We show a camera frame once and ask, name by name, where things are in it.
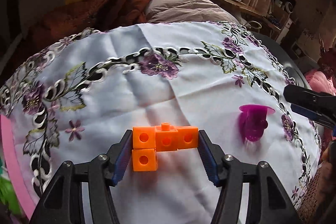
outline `pink strip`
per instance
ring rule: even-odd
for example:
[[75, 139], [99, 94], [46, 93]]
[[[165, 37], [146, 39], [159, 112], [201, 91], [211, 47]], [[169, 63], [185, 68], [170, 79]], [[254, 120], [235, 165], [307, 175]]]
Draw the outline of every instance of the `pink strip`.
[[19, 163], [17, 162], [11, 121], [5, 116], [1, 115], [0, 123], [3, 152], [5, 155], [8, 174], [15, 190], [16, 196], [20, 202], [20, 205], [25, 211], [27, 217], [30, 219], [34, 212], [35, 204], [28, 193], [28, 190], [21, 175]]

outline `orange cube peg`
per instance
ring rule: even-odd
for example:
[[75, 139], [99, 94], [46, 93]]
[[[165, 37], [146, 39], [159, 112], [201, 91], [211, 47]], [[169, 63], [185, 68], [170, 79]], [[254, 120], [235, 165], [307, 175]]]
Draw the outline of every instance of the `orange cube peg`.
[[133, 148], [155, 148], [155, 127], [133, 127]]
[[164, 122], [161, 126], [156, 126], [156, 151], [175, 151], [177, 150], [178, 131], [176, 127]]
[[132, 150], [133, 171], [156, 171], [158, 169], [158, 160], [156, 151], [150, 149]]
[[198, 147], [197, 127], [177, 127], [178, 141], [177, 149], [189, 149]]

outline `green object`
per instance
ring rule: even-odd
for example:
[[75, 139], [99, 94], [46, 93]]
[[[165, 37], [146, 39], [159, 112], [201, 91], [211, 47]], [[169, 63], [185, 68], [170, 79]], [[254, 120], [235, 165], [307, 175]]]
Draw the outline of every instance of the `green object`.
[[20, 205], [17, 201], [13, 186], [10, 181], [3, 177], [0, 177], [0, 201], [4, 205], [8, 205], [9, 210], [14, 215], [21, 215]]

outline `wooden desk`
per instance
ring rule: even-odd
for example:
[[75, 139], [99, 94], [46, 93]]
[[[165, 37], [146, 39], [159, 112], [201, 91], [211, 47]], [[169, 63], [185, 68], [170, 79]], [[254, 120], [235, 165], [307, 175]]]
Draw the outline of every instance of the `wooden desk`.
[[260, 12], [244, 3], [240, 3], [234, 0], [216, 0], [216, 1], [218, 1], [221, 4], [221, 6], [227, 7], [228, 10], [232, 9], [238, 10], [241, 13], [245, 13], [260, 19], [272, 31], [275, 31], [278, 34], [281, 32], [281, 29], [279, 29], [277, 26], [273, 25], [270, 21], [268, 21], [265, 15], [262, 15]]

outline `metal screw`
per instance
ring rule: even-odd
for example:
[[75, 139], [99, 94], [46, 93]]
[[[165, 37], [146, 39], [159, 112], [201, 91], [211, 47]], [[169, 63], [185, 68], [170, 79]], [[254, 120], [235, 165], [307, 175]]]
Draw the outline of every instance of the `metal screw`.
[[71, 165], [71, 161], [66, 160], [63, 164], [66, 165], [67, 167], [70, 167], [70, 165]]
[[230, 155], [230, 154], [226, 154], [226, 155], [224, 156], [224, 159], [227, 160], [227, 161], [232, 161], [232, 160], [233, 160], [233, 156]]
[[268, 167], [268, 163], [266, 161], [262, 161], [260, 163], [260, 166], [261, 166], [261, 168], [267, 168]]
[[98, 156], [98, 160], [106, 160], [106, 159], [107, 159], [107, 155], [105, 155], [105, 154], [100, 154]]

